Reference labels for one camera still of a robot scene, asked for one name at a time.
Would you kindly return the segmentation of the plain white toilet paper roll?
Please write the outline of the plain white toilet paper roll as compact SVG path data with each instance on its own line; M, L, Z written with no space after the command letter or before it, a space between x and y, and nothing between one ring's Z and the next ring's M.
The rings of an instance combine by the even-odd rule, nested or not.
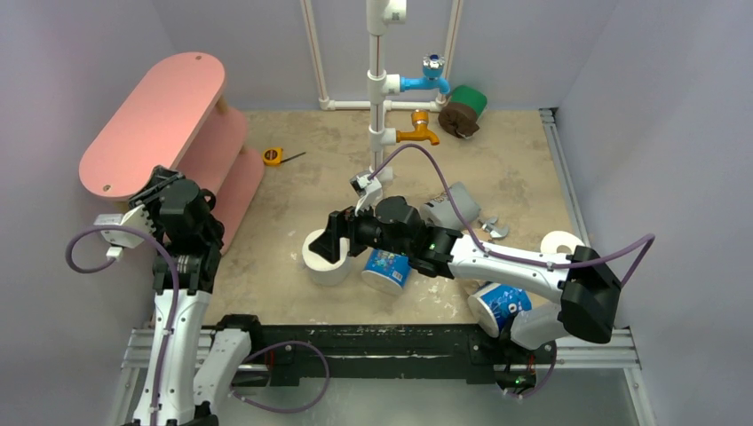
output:
M345 238L340 239L340 258L336 263L331 264L309 249L309 245L323 232L324 229L321 228L306 236L302 246L302 258L312 282L325 287L337 286L345 281L351 271L351 260L348 256L349 241Z

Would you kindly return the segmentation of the grey toilet paper roll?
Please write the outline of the grey toilet paper roll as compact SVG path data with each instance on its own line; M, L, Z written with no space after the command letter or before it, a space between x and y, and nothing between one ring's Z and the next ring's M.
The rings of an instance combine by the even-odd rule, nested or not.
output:
M443 192L423 203L419 213L430 225L462 231L466 228L465 225L470 225L479 218L481 207L462 182L455 182L448 188L455 202Z

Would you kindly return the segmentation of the blue toilet paper roll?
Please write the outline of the blue toilet paper roll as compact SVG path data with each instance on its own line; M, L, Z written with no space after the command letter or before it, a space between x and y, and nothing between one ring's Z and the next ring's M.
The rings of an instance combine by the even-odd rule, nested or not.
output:
M375 248L361 271L361 278L373 289L399 296L404 292L410 271L406 256Z

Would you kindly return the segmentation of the pink three-tier shelf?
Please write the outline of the pink three-tier shelf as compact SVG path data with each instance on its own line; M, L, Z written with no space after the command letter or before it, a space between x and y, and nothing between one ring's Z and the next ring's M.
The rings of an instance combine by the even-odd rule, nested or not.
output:
M79 162L83 186L126 202L156 166L178 170L217 197L226 253L265 173L262 155L245 145L248 121L224 98L226 70L209 53L182 52L153 65Z

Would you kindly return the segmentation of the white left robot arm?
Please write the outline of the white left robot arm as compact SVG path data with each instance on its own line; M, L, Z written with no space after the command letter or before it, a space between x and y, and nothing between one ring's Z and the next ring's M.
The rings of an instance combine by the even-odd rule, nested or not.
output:
M130 197L157 243L153 262L155 330L147 380L132 425L217 425L237 367L262 357L265 339L253 315L226 315L202 366L200 335L224 247L215 194L177 170L156 166Z

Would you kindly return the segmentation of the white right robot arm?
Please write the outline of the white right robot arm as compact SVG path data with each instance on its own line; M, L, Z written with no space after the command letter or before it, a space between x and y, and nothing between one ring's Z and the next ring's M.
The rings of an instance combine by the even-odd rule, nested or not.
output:
M543 344L571 335L589 343L609 343L622 283L592 248L571 255L544 254L476 241L472 235L426 223L402 196L374 208L354 206L329 214L322 233L307 247L331 264L343 253L380 249L405 256L428 277L483 280L520 288L548 304L513 316L498 338L508 360L519 361Z

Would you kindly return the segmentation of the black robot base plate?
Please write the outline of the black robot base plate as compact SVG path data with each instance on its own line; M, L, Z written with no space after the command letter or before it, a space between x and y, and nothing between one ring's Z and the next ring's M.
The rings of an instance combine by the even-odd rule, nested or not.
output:
M297 386L304 378L463 380L522 392L536 356L472 324L256 327L237 387Z

